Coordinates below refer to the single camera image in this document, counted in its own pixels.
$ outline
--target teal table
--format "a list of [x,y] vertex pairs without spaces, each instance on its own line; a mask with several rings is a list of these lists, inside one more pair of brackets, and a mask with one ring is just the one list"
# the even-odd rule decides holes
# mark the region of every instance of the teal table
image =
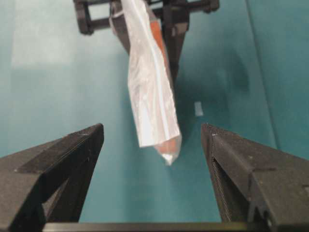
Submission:
[[171,167],[138,147],[128,56],[111,30],[79,34],[71,0],[0,9],[0,156],[104,124],[82,222],[219,221],[203,122],[309,158],[307,0],[221,0],[191,16],[175,86],[183,145]]

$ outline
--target black bar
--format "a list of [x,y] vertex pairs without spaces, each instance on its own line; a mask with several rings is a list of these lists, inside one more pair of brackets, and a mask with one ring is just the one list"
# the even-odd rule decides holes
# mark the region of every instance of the black bar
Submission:
[[106,29],[110,27],[109,18],[96,19],[91,21],[90,27],[93,30]]
[[264,224],[225,223],[47,223],[43,232],[267,232]]

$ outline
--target plastic bag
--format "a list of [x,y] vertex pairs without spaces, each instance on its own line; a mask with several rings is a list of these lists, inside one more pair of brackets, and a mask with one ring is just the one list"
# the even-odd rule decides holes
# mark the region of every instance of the plastic bag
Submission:
[[128,88],[140,147],[171,165],[181,146],[169,63],[160,25],[144,0],[121,0],[130,39]]

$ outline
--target ziplock bag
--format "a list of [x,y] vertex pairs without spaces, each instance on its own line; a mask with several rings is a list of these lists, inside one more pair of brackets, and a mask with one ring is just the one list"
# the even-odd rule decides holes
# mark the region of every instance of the ziplock bag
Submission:
[[161,28],[144,0],[121,0],[130,39],[128,89],[140,147],[154,146],[171,165],[181,147]]

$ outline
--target teal surface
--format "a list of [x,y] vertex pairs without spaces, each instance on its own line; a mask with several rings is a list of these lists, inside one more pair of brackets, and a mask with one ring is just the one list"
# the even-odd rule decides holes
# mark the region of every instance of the teal surface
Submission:
[[309,158],[309,2],[248,1],[278,148]]
[[[273,49],[275,40],[282,39],[283,47],[294,39],[287,36],[292,32],[284,32],[286,24],[278,29],[282,36],[272,33],[275,24],[264,22],[267,30],[263,31],[262,15],[272,13],[263,12],[266,1],[259,6],[221,0],[216,13],[191,16],[175,86],[183,146],[171,167],[153,148],[138,147],[126,85],[128,56],[111,30],[80,35],[71,0],[15,0],[2,5],[6,14],[0,17],[7,23],[0,29],[1,156],[104,124],[105,143],[84,204],[83,222],[219,221],[200,144],[203,122],[272,147],[299,137],[293,138],[297,133],[292,126],[282,125],[291,117],[295,127],[302,125],[303,134],[308,133],[308,105],[303,105],[308,53],[303,51],[298,58],[292,46],[284,52]],[[268,7],[276,9],[271,2]],[[290,17],[299,22],[305,18],[293,11],[289,9]],[[284,6],[277,9],[277,23],[285,13]],[[302,47],[296,49],[301,50],[308,38],[298,32],[294,34]],[[283,55],[295,59],[294,66],[288,67],[290,60]],[[302,82],[291,79],[293,73]],[[286,90],[297,90],[302,105],[288,98]],[[204,116],[195,116],[195,102],[201,102]],[[301,155],[308,147],[305,139],[296,145],[284,149]]]

